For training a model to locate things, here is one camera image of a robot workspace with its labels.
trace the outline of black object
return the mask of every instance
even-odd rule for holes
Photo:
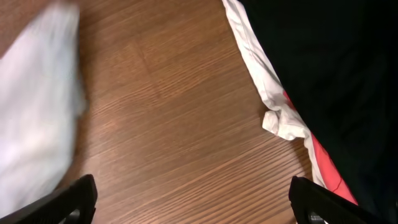
[[[89,224],[97,197],[94,177],[85,175],[69,187],[0,219],[0,224]]]
[[[304,177],[292,178],[289,200],[298,224],[388,224]]]
[[[240,1],[358,205],[398,223],[398,1]]]

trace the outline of crumpled white fabric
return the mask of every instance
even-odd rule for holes
[[[284,89],[254,35],[243,5],[238,0],[223,0],[223,4],[244,63],[262,102],[270,109],[264,115],[262,127],[286,140],[304,138],[304,146],[308,149],[312,163],[313,181],[325,187],[315,157],[311,132],[300,115],[287,104]]]
[[[54,4],[0,59],[0,217],[51,193],[72,162],[78,21],[76,6]]]

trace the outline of brown wood grain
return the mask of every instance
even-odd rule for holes
[[[0,53],[47,3],[1,0]],[[78,3],[90,107],[63,184],[94,175],[95,223],[294,223],[307,150],[261,128],[221,1]]]

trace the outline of white cloth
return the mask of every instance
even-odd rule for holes
[[[0,217],[51,193],[71,164],[78,21],[76,6],[53,5],[0,60]]]
[[[251,29],[243,5],[238,0],[223,0],[223,4],[243,60],[262,102],[270,109],[264,116],[262,127],[286,140],[305,138],[304,146],[308,149],[312,163],[313,181],[324,187],[325,183],[315,158],[311,132],[299,114],[287,105],[284,89]]]

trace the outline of black fabric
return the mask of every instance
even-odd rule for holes
[[[397,3],[241,2],[290,100],[359,206],[397,223]]]

